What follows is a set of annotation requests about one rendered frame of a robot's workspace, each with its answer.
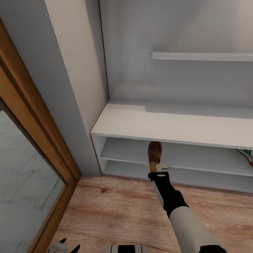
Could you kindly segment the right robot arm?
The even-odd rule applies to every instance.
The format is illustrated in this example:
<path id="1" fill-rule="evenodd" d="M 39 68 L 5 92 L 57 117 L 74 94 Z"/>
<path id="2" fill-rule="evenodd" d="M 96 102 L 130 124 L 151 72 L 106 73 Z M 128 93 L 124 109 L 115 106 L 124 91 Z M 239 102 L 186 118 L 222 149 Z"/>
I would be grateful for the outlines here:
<path id="1" fill-rule="evenodd" d="M 229 253 L 223 244 L 193 213 L 179 190 L 170 184 L 169 164 L 157 164 L 156 172 L 148 174 L 153 189 L 166 210 L 182 253 Z"/>

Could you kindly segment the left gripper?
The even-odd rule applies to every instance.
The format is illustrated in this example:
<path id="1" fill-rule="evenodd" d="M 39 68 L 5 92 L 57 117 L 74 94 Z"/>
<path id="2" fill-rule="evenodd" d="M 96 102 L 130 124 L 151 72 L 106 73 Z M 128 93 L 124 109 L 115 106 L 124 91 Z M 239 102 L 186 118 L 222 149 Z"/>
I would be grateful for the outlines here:
<path id="1" fill-rule="evenodd" d="M 59 242 L 64 243 L 65 241 L 66 241 L 66 238 L 63 239 L 63 240 L 61 240 L 61 241 L 59 241 Z M 80 244 L 73 251 L 71 251 L 71 253 L 77 253 L 78 250 L 79 250 L 79 248 L 80 248 Z"/>

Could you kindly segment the sandal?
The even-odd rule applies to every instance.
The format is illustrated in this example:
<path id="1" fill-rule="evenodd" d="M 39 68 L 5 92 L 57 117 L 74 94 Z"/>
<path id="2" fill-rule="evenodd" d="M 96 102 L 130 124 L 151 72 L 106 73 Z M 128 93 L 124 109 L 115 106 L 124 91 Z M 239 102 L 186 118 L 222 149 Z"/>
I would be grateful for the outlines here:
<path id="1" fill-rule="evenodd" d="M 162 153 L 161 143 L 158 141 L 151 141 L 148 147 L 148 157 L 151 172 L 156 172 L 156 165 L 160 163 L 161 153 Z"/>

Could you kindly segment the gym shoe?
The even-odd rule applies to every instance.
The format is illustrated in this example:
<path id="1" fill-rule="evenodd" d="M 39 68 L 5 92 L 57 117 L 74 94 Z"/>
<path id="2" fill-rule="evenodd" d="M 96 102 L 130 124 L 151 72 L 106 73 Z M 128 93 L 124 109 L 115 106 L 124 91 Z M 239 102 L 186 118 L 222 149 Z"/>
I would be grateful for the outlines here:
<path id="1" fill-rule="evenodd" d="M 249 160 L 250 164 L 253 166 L 253 150 L 237 149 L 239 152 L 243 153 Z"/>

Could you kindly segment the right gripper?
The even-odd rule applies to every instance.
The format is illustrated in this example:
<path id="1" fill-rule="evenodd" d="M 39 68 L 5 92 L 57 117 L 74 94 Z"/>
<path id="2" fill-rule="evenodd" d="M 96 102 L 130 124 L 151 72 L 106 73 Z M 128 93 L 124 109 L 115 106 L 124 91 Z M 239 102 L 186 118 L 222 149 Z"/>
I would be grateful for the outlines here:
<path id="1" fill-rule="evenodd" d="M 168 172 L 150 172 L 149 174 L 148 174 L 148 177 L 149 177 L 149 179 L 151 180 L 151 181 L 153 181 L 153 179 L 155 179 L 156 178 L 156 175 L 157 174 L 164 174 L 164 175 L 166 175 L 166 178 L 168 178 L 169 179 L 169 173 Z M 170 179 L 169 179 L 170 180 Z"/>

